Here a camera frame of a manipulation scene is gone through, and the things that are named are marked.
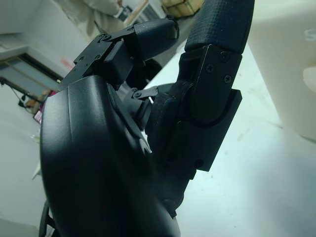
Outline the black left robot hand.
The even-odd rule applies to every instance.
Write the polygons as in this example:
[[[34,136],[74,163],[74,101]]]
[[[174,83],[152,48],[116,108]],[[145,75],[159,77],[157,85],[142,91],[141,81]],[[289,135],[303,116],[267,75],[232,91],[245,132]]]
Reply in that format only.
[[[179,38],[173,19],[100,34],[47,98],[40,165],[60,237],[178,237],[176,210],[209,171],[241,103],[233,89],[254,1],[206,0],[175,83],[119,88]]]

